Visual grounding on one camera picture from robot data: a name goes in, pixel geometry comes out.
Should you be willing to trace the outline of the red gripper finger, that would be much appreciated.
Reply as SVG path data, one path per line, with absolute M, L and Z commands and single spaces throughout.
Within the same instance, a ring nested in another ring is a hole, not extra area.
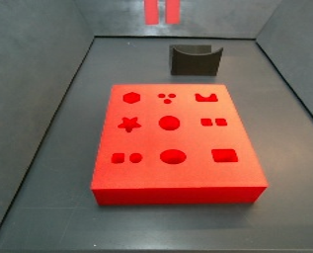
M 165 22 L 179 23 L 179 0 L 165 0 Z
M 158 24 L 158 0 L 145 0 L 146 24 Z

